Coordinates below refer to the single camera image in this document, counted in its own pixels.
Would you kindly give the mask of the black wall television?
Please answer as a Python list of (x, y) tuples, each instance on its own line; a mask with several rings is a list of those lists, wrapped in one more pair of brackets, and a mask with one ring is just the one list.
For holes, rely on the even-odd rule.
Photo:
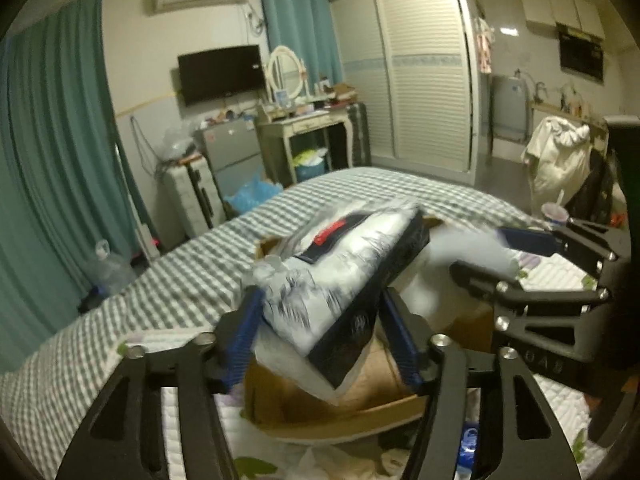
[(254, 44), (180, 55), (178, 73), (186, 106), (265, 88), (262, 58)]

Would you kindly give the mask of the oval vanity mirror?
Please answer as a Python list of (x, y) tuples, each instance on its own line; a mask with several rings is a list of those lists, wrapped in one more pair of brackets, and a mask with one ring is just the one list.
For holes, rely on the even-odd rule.
[(265, 75), (268, 89), (278, 107), (291, 108), (303, 94), (306, 68), (289, 47), (277, 46), (271, 51)]

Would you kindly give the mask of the black range hood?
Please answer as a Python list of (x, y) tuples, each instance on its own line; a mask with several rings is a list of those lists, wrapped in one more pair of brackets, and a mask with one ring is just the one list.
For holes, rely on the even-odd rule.
[(604, 83), (602, 40), (573, 27), (558, 25), (560, 66), (563, 72)]

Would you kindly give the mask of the grey checkered bed sheet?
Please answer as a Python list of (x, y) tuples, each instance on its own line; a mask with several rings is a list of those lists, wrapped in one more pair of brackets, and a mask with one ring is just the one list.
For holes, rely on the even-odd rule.
[(47, 340), (1, 377), (1, 418), (43, 478), (52, 479), (106, 381), (107, 353), (131, 333), (212, 326), (233, 307), (256, 245), (288, 236), (325, 206), (414, 198), (430, 216), (468, 229), (533, 226), (535, 219), (483, 192), (403, 172), (333, 171), (288, 188), (248, 214), (156, 260), (120, 295)]

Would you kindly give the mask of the teal curtain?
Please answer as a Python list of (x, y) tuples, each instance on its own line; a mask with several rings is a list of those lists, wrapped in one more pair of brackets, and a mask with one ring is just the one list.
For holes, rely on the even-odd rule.
[(94, 248), (139, 249), (144, 214), (115, 122), (103, 0), (1, 43), (1, 367), (17, 370), (91, 292)]
[(309, 83), (343, 80), (329, 0), (262, 0), (269, 45), (290, 48), (305, 63)]

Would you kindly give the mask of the white clothes pile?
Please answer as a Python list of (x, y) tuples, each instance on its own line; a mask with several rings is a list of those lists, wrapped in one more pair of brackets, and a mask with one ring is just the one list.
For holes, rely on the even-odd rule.
[(535, 128), (521, 156), (527, 167), (530, 208), (541, 218), (546, 203), (565, 206), (590, 174), (591, 133), (559, 116), (544, 118)]

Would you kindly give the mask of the brown cardboard box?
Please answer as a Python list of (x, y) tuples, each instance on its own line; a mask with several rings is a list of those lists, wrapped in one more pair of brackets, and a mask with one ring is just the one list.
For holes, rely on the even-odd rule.
[[(488, 351), (491, 344), (490, 307), (454, 284), (451, 263), (482, 240), (498, 247), (486, 233), (466, 232), (434, 217), (425, 219), (431, 241), (394, 281), (409, 310), (425, 318), (433, 330), (462, 347)], [(464, 235), (457, 249), (454, 242)], [(378, 327), (367, 359), (355, 382), (335, 402), (326, 402), (253, 362), (244, 379), (244, 417), (268, 436), (294, 443), (346, 442), (412, 422), (425, 401), (401, 383), (383, 330)]]

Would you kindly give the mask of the grey white knit sock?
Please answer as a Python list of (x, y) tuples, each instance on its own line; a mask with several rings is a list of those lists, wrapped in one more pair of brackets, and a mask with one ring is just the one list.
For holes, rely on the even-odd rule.
[(520, 270), (506, 241), (497, 231), (439, 226), (434, 229), (426, 249), (426, 262), (437, 270), (448, 269), (457, 261), (480, 266), (507, 278), (516, 278)]

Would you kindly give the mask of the teal right curtain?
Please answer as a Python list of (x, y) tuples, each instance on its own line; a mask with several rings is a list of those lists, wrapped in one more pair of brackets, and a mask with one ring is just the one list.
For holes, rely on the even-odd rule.
[(262, 0), (269, 45), (290, 48), (305, 63), (309, 83), (343, 80), (329, 0)]

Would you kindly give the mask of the white kitchen cabinets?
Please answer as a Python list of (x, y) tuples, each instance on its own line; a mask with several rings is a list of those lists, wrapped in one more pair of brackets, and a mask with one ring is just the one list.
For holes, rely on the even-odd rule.
[(574, 28), (605, 40), (605, 30), (597, 6), (588, 0), (522, 0), (525, 19), (546, 27)]

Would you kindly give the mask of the clear water jug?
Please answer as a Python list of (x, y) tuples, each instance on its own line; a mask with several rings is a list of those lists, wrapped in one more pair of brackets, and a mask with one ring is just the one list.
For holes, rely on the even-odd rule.
[(94, 252), (87, 260), (86, 271), (92, 284), (107, 297), (120, 294), (137, 278), (130, 262), (112, 252), (107, 240), (96, 242)]

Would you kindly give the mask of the white washing machine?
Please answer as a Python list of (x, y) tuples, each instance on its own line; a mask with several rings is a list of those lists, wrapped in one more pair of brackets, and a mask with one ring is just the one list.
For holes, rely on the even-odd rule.
[(490, 128), (495, 138), (522, 144), (529, 134), (529, 95), (521, 77), (491, 79)]

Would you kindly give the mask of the white sliding wardrobe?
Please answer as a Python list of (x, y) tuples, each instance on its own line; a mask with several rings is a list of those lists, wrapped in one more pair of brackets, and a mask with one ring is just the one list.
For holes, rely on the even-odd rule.
[(474, 184), (480, 75), (468, 0), (330, 0), (373, 165)]

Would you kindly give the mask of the white suitcase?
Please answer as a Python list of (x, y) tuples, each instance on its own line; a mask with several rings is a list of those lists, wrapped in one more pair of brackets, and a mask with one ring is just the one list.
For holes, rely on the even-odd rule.
[(163, 184), (187, 237), (197, 238), (228, 220), (204, 156), (170, 165), (164, 171)]

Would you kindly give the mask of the floral quilted white blanket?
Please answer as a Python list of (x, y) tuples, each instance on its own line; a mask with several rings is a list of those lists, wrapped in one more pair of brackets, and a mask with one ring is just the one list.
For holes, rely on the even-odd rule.
[[(538, 257), (528, 252), (511, 252), (520, 268), (518, 280), (527, 290), (588, 290), (596, 286), (594, 278), (560, 255)], [(112, 355), (117, 352), (123, 356), (133, 346), (141, 346), (149, 352), (170, 350), (181, 347), (195, 335), (195, 328), (133, 333), (120, 338)], [(608, 448), (588, 439), (592, 417), (584, 394), (549, 378), (539, 375), (535, 378), (570, 444), (580, 478), (588, 479), (608, 454)], [(409, 446), (414, 442), (410, 424), (390, 428), (400, 430), (397, 437), (392, 436), (392, 431), (384, 436), (368, 434), (346, 442), (288, 442), (268, 436), (249, 422), (241, 408), (244, 387), (234, 388), (231, 394), (216, 402), (240, 479), (400, 479), (407, 465)], [(471, 459), (475, 430), (469, 428), (480, 417), (480, 389), (469, 390), (468, 400), (471, 406), (465, 416), (463, 434), (466, 455), (459, 460), (455, 479), (471, 478), (471, 466), (462, 465), (462, 462), (469, 463)], [(163, 390), (162, 413), (169, 479), (186, 479), (176, 389)]]

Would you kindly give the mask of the teal left curtain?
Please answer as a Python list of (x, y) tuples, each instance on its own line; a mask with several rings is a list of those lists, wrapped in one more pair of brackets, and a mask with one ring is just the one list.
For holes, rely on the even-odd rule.
[(139, 249), (144, 214), (115, 122), (103, 0), (1, 43), (1, 367), (17, 370), (91, 292), (94, 248)]

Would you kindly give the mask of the grey mini fridge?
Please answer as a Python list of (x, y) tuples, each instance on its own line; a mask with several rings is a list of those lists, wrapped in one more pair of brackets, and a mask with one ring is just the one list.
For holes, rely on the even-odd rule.
[(195, 139), (222, 197), (234, 195), (254, 177), (264, 175), (262, 150), (251, 120), (240, 118), (208, 127)]

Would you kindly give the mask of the white dressing table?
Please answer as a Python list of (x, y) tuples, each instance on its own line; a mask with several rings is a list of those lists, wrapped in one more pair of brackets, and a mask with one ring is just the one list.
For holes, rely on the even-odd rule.
[(256, 131), (267, 177), (285, 188), (298, 182), (294, 158), (310, 148), (326, 148), (326, 166), (354, 168), (354, 126), (346, 105), (334, 106), (302, 116), (268, 112), (260, 106)]

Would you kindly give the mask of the blue plastic bag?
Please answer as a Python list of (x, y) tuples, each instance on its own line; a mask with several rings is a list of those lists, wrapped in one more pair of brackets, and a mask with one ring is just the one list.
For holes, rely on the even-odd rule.
[(273, 183), (269, 179), (264, 179), (261, 174), (255, 174), (234, 194), (226, 196), (224, 203), (231, 212), (242, 216), (283, 191), (284, 188), (280, 183)]

